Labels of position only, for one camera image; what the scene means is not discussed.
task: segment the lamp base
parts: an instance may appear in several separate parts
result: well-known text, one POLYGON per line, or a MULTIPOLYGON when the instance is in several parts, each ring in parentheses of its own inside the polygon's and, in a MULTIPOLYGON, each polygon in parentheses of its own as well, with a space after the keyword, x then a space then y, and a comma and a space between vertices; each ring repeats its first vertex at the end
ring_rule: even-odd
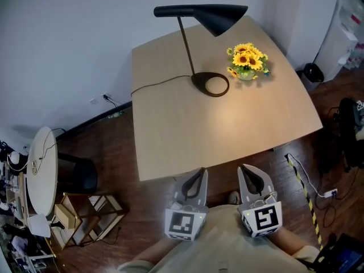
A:
POLYGON ((229 87, 230 87, 228 78, 226 78, 224 75, 219 74, 219 73, 211 73, 211 72, 196 73, 191 76, 191 80, 192 80, 192 83, 194 84, 194 86, 199 91, 201 91, 202 93, 206 94, 207 96, 211 96, 211 97, 221 97, 221 96, 225 95, 229 91, 229 87), (214 78, 214 77, 222 78, 226 82, 227 87, 223 92, 211 93, 210 91, 207 90, 207 88, 206 88, 207 82, 211 78, 214 78))

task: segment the desk lamp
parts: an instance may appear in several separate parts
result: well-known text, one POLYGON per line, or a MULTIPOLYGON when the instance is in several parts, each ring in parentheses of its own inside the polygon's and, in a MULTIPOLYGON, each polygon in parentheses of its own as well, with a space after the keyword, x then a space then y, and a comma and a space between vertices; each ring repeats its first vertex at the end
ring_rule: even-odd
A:
POLYGON ((184 45, 186 47, 189 64, 191 65, 191 80, 194 86, 204 94, 211 97, 220 97, 229 91, 228 79, 219 73, 200 72, 195 73, 191 54, 189 52, 186 35, 183 29, 181 17, 196 18, 213 36, 219 36, 233 26, 247 11, 247 6, 227 4, 204 4, 204 5, 171 5, 154 8, 156 17, 177 17, 181 28, 184 45), (214 77, 220 77, 227 83, 226 90, 221 93, 211 93, 206 88, 206 83, 214 77))

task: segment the round table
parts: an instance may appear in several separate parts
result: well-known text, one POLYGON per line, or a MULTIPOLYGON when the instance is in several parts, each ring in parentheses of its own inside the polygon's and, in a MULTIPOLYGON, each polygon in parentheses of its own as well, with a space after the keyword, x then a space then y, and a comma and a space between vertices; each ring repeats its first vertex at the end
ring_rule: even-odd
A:
POLYGON ((58 174, 56 138, 49 127, 42 127, 36 134, 30 146, 28 161, 27 189, 30 201, 37 214, 47 216, 53 211, 58 174))

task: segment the lamp arm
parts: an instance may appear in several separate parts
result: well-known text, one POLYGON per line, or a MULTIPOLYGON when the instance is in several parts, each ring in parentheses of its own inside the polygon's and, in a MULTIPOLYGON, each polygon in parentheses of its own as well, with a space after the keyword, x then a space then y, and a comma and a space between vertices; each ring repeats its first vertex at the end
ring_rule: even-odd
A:
POLYGON ((180 28, 181 28, 183 42, 184 42, 184 45, 186 47, 186 51, 187 51, 187 55, 188 55, 189 64, 191 66, 192 74, 195 75, 195 70, 193 69, 193 64, 192 64, 192 59, 191 59, 191 53, 189 52, 189 47, 188 47, 188 43, 187 43, 187 39, 186 39, 186 34, 184 33, 181 17, 178 16, 177 19, 178 19, 178 24, 180 25, 180 28))

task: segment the trash can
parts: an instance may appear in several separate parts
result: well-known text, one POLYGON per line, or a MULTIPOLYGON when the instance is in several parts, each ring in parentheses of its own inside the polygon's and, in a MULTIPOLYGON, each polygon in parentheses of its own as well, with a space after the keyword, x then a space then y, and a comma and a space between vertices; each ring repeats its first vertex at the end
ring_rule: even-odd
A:
POLYGON ((324 82, 324 75, 316 64, 308 63, 302 71, 301 81, 306 90, 310 92, 316 88, 319 83, 324 82))

